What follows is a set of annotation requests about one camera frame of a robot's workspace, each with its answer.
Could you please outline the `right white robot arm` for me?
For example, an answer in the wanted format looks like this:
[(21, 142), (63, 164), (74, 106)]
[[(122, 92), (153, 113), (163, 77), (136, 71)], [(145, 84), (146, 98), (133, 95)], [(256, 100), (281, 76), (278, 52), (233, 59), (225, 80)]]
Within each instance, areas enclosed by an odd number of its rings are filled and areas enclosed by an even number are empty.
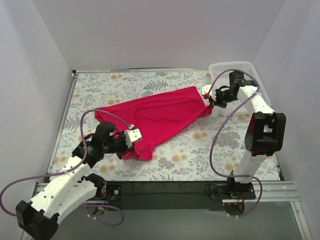
[(242, 107), (250, 115), (250, 121), (244, 137), (245, 153), (238, 167), (229, 175), (224, 175), (226, 181), (221, 185), (209, 187), (210, 196), (214, 200), (241, 199), (246, 196), (255, 198), (252, 181), (261, 164), (281, 150), (284, 141), (286, 116), (275, 112), (261, 97), (260, 85), (250, 74), (238, 70), (227, 69), (229, 85), (209, 92), (204, 96), (214, 107), (225, 109), (231, 102), (240, 101), (226, 118), (230, 118)]

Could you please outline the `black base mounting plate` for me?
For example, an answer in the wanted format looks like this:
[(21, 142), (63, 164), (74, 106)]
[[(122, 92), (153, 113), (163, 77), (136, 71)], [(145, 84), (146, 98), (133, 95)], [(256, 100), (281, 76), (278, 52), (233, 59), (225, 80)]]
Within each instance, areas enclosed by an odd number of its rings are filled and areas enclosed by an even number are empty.
[(88, 203), (102, 204), (121, 210), (208, 209), (222, 211), (224, 202), (255, 200), (257, 193), (251, 183), (226, 181), (109, 181), (106, 193), (90, 198)]

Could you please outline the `aluminium frame rail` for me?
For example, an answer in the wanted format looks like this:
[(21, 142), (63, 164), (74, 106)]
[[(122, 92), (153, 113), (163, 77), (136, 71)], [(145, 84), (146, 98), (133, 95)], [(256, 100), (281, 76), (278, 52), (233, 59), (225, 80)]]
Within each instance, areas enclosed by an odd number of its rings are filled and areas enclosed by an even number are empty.
[[(106, 181), (108, 182), (130, 182), (130, 181)], [(35, 191), (33, 196), (36, 196), (43, 188), (47, 186), (48, 183), (38, 183), (35, 187)], [(245, 203), (248, 201), (253, 201), (255, 204), (259, 204), (261, 202), (290, 202), (295, 208), (295, 215), (298, 216), (302, 213), (302, 208), (298, 206), (300, 201), (298, 192), (293, 182), (291, 181), (253, 181), (252, 182), (253, 189), (255, 193), (257, 193), (257, 197), (254, 200), (246, 200), (244, 201), (243, 208), (240, 209), (236, 206), (236, 203), (224, 202), (223, 210), (228, 216), (239, 218), (244, 217), (247, 213), (245, 210)], [(102, 204), (89, 204), (89, 199), (83, 202), (80, 206), (93, 207), (103, 207), (112, 209), (115, 211), (121, 211), (122, 209), (108, 205), (107, 203)], [(27, 232), (23, 230), (23, 239), (25, 240), (34, 240)]]

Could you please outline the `floral patterned table mat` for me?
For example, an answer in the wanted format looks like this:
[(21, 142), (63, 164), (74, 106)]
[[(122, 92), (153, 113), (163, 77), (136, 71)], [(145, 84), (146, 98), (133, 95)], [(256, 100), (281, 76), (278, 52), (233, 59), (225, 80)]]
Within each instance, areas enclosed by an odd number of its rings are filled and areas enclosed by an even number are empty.
[[(73, 90), (55, 158), (48, 168), (59, 172), (81, 141), (80, 118), (85, 115), (84, 133), (96, 129), (91, 109), (194, 86), (198, 90), (212, 81), (204, 71), (158, 71), (81, 73)], [(107, 154), (92, 171), (108, 181), (215, 181), (235, 170), (245, 153), (244, 137), (248, 114), (237, 113), (225, 126), (223, 109), (198, 119), (183, 132), (157, 146), (149, 161), (119, 159)]]

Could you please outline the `magenta t shirt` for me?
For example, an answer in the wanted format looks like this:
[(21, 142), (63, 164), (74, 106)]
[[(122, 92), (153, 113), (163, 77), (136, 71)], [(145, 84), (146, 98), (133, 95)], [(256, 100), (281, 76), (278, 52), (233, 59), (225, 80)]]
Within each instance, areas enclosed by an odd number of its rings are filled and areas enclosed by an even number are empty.
[(99, 122), (114, 123), (120, 131), (127, 129), (126, 124), (135, 125), (142, 139), (134, 145), (133, 151), (124, 155), (124, 159), (135, 157), (140, 161), (149, 161), (157, 146), (212, 111), (213, 106), (205, 105), (196, 87), (191, 86), (100, 107), (94, 116)]

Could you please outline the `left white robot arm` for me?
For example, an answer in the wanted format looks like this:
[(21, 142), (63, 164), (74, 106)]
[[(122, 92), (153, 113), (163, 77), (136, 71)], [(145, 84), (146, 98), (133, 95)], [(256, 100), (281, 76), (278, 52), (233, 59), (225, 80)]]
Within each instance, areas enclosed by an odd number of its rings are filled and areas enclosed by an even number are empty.
[(119, 131), (112, 122), (103, 121), (94, 133), (85, 136), (72, 152), (61, 171), (29, 202), (20, 201), (15, 208), (18, 226), (35, 240), (49, 240), (61, 221), (86, 200), (101, 200), (107, 193), (107, 182), (92, 173), (94, 165), (106, 154), (122, 158), (134, 150), (142, 139), (133, 125)]

